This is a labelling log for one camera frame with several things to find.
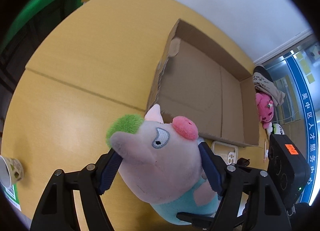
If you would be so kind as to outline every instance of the small plush toy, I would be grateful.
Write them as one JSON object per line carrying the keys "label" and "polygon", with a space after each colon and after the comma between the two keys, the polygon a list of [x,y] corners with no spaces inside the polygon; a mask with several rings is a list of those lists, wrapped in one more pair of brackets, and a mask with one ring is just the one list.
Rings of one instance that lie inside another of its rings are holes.
{"label": "small plush toy", "polygon": [[168,222],[188,225],[178,212],[211,216],[218,208],[217,193],[202,177],[197,138],[196,125],[183,116],[164,124],[156,104],[144,119],[118,119],[107,144],[123,158],[119,173],[131,191]]}
{"label": "small plush toy", "polygon": [[259,118],[266,129],[269,126],[274,114],[273,101],[271,97],[263,92],[256,93],[256,104],[259,111]]}
{"label": "small plush toy", "polygon": [[280,124],[270,122],[267,128],[268,139],[270,139],[270,134],[284,134],[284,130]]}

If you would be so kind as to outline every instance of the yellow table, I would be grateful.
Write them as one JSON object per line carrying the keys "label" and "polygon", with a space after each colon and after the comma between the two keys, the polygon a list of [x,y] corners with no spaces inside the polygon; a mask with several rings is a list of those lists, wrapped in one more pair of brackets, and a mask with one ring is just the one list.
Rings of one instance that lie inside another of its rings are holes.
{"label": "yellow table", "polygon": [[[94,163],[108,151],[105,134],[113,121],[127,113],[143,115],[154,71],[178,18],[253,70],[254,64],[222,31],[174,0],[90,0],[40,45],[12,97],[2,140],[2,155],[18,158],[25,168],[25,179],[18,183],[25,215],[33,217],[54,170],[76,171]],[[266,168],[265,138],[261,131],[259,147],[240,148],[239,156]],[[86,230],[79,194],[75,199]],[[119,175],[102,201],[116,230],[172,228]]]}

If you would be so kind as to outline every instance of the metal screw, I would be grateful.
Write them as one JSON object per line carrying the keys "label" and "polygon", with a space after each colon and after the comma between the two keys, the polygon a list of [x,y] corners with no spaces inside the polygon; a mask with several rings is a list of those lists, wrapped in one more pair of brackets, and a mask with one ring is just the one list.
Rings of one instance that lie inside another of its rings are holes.
{"label": "metal screw", "polygon": [[95,165],[94,164],[89,164],[88,166],[87,166],[87,170],[94,170],[95,169]]}
{"label": "metal screw", "polygon": [[61,173],[62,173],[62,170],[61,170],[61,169],[57,169],[57,170],[54,172],[54,174],[55,174],[56,176],[61,175]]}
{"label": "metal screw", "polygon": [[262,177],[266,177],[266,176],[268,176],[268,172],[266,172],[265,170],[262,170],[262,171],[260,171],[260,175]]}
{"label": "metal screw", "polygon": [[227,170],[228,170],[228,171],[231,171],[231,172],[234,172],[234,171],[236,170],[236,167],[233,166],[233,165],[228,165],[228,166],[227,166]]}

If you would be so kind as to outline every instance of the pig snout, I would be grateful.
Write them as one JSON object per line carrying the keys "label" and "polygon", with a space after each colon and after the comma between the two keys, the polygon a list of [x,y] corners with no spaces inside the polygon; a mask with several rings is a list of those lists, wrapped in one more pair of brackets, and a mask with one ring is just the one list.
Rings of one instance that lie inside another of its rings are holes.
{"label": "pig snout", "polygon": [[172,120],[175,131],[188,140],[198,138],[198,128],[195,123],[184,116],[177,116]]}

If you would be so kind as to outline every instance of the white baseboard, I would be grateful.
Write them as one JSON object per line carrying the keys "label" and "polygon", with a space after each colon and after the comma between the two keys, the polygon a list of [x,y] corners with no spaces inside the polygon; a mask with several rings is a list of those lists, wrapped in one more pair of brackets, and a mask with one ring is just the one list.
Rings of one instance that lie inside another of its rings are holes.
{"label": "white baseboard", "polygon": [[311,29],[306,29],[305,31],[300,32],[299,34],[297,34],[296,36],[294,36],[293,38],[291,38],[287,42],[283,43],[281,46],[278,46],[274,50],[270,51],[269,53],[267,53],[264,56],[257,59],[254,63],[256,65],[260,65],[263,62],[266,62],[270,58],[274,57],[277,54],[280,54],[281,52],[285,51],[289,47],[291,47],[294,44],[298,43],[299,41],[305,39],[307,36],[310,36],[311,34],[313,34],[313,31]]}

